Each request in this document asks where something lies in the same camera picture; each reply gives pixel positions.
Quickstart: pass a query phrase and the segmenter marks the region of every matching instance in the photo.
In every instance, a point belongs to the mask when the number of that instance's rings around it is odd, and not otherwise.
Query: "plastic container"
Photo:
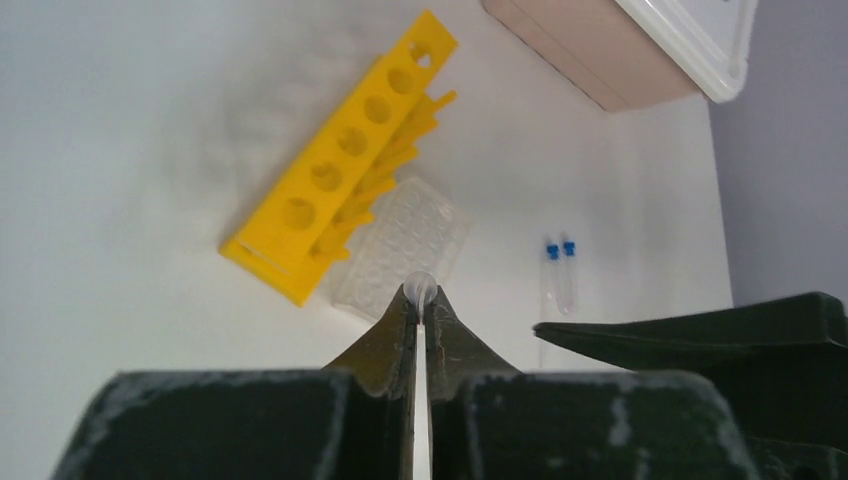
[[[418,178],[400,182],[374,212],[376,221],[331,295],[333,304],[375,322],[411,274],[447,281],[468,233],[465,215]]]
[[[758,0],[483,0],[487,12],[604,110],[745,84]]]

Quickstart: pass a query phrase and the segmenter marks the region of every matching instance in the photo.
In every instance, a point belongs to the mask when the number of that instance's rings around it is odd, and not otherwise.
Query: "circular hole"
[[[412,90],[412,75],[399,68],[389,70],[389,87],[401,95]]]
[[[430,47],[426,43],[412,42],[409,44],[409,54],[412,59],[421,68],[430,68],[432,58],[430,57]]]
[[[302,198],[290,198],[283,206],[283,221],[292,230],[305,230],[315,221],[315,207]]]
[[[342,173],[331,163],[321,162],[312,167],[312,183],[325,192],[332,192],[341,185]]]
[[[374,123],[383,124],[392,116],[392,107],[383,97],[368,97],[365,100],[365,116]]]
[[[821,477],[810,467],[801,466],[795,469],[792,480],[819,480]]]
[[[349,155],[359,155],[368,147],[368,138],[358,128],[348,128],[339,135],[339,148]]]

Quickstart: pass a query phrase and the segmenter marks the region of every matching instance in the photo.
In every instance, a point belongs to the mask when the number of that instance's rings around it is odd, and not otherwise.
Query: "white table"
[[[2,478],[48,475],[117,371],[319,367],[365,331],[215,247],[423,6],[461,45],[431,91],[459,100],[410,169],[473,220],[445,285],[466,325],[537,368],[538,249],[561,230],[574,321],[731,304],[700,98],[607,115],[473,0],[48,3],[0,15]]]

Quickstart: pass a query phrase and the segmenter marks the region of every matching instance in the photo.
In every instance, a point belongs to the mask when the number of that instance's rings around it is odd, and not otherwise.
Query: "black pointed object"
[[[534,330],[623,368],[698,373],[728,400],[743,433],[760,441],[755,457],[784,466],[820,458],[813,478],[848,474],[848,323],[834,297],[809,293],[663,320],[542,323]]]

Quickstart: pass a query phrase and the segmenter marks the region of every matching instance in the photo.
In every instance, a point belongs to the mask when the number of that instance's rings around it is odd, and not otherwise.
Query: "white lid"
[[[739,95],[758,0],[616,0],[714,102]]]

